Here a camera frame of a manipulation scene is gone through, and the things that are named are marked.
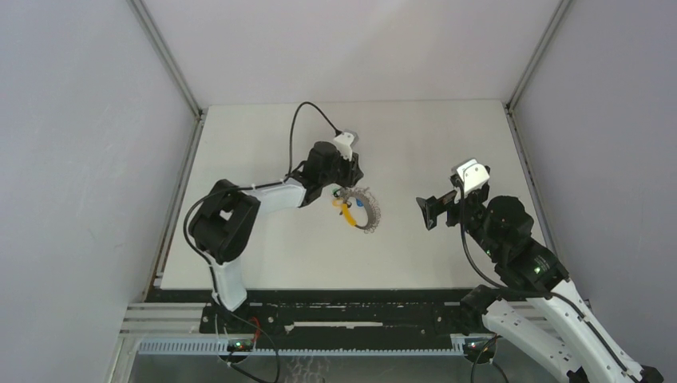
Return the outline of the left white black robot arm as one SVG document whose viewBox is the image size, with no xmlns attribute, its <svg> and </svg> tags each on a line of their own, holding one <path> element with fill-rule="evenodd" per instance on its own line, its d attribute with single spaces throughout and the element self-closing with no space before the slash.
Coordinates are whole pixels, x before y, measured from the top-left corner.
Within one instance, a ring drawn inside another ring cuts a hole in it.
<svg viewBox="0 0 677 383">
<path fill-rule="evenodd" d="M 184 217 L 184 240 L 208 265 L 212 299 L 222 307 L 219 323 L 232 333 L 244 330 L 249 311 L 241 255 L 257 219 L 277 211 L 306 207 L 331 185 L 352 188 L 364 177 L 359 155 L 348 144 L 316 142 L 302 161 L 281 180 L 238 186 L 217 181 Z"/>
</svg>

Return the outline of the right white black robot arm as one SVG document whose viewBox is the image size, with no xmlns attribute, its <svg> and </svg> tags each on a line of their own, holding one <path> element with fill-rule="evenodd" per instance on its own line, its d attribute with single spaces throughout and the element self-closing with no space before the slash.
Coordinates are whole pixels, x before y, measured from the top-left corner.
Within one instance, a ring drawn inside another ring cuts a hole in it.
<svg viewBox="0 0 677 383">
<path fill-rule="evenodd" d="M 452 190 L 417 198 L 425 225 L 439 215 L 490 258 L 497 279 L 483 277 L 461 301 L 466 332 L 503 338 L 559 382 L 661 382 L 657 368 L 626 353 L 586 305 L 558 257 L 532 236 L 533 217 L 515 196 L 489 196 L 489 167 L 455 168 Z"/>
</svg>

